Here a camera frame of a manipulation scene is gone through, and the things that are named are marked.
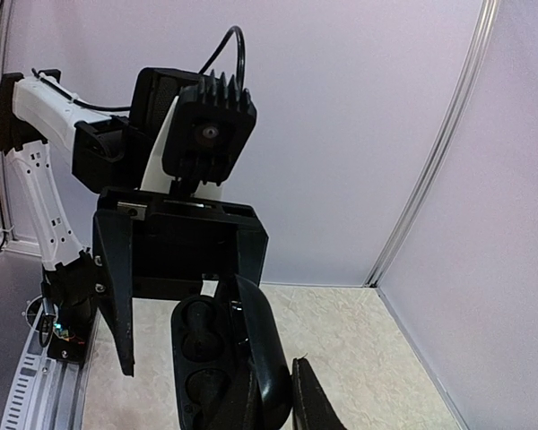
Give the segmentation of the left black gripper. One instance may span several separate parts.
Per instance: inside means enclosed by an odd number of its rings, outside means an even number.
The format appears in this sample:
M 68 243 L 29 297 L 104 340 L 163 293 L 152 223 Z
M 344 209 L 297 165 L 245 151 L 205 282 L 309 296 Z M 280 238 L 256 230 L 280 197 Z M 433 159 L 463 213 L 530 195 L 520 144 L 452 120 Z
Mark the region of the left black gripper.
M 244 204 L 107 187 L 93 217 L 98 294 L 123 375 L 135 369 L 132 297 L 180 300 L 232 274 L 261 283 L 268 234 Z

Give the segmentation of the black earbud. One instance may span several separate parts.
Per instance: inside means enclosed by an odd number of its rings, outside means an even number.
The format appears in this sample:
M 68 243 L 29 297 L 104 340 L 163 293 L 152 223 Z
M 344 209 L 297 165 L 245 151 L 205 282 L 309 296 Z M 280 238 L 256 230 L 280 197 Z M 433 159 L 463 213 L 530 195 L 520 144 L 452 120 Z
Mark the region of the black earbud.
M 206 416 L 212 416 L 221 403 L 228 380 L 227 374 L 220 369 L 197 371 L 187 379 L 187 395 Z

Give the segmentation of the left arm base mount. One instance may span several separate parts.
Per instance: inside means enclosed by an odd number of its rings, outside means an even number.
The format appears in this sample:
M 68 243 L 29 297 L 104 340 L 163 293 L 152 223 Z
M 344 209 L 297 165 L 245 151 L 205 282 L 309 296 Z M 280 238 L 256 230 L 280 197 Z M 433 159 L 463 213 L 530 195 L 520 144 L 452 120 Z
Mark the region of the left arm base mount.
M 82 366 L 90 346 L 97 306 L 94 298 L 96 270 L 91 257 L 42 271 L 42 310 L 39 344 L 47 355 L 60 362 Z

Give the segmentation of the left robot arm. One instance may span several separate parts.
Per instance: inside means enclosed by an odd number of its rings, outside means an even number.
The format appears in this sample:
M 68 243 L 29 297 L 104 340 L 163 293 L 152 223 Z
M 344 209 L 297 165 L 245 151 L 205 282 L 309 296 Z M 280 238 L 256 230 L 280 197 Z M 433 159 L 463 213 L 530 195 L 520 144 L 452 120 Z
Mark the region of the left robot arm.
M 48 69 L 0 83 L 0 152 L 20 175 L 41 253 L 41 346 L 82 365 L 102 314 L 132 375 L 134 300 L 194 297 L 209 279 L 217 306 L 190 314 L 182 349 L 220 360 L 225 308 L 259 284 L 268 246 L 253 208 L 204 196 L 256 125 L 242 73 L 146 67 L 125 108 L 87 104 L 60 78 Z

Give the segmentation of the black oval charging case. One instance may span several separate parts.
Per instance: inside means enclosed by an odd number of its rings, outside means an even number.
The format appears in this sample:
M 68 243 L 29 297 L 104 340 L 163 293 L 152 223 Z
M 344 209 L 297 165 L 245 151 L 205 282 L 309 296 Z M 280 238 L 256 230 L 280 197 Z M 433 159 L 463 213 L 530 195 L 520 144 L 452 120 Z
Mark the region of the black oval charging case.
M 171 345 L 178 421 L 183 429 L 280 429 L 292 409 L 292 381 L 272 308 L 263 291 L 239 275 L 213 296 L 176 305 Z M 206 416 L 187 395 L 197 371 L 229 377 L 219 407 Z

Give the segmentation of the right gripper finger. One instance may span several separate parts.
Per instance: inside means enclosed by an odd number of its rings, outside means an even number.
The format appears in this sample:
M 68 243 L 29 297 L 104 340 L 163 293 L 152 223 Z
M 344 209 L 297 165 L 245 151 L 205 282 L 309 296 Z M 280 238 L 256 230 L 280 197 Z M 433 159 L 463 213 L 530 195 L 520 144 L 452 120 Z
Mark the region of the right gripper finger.
M 344 430 L 311 364 L 304 358 L 292 362 L 293 428 Z

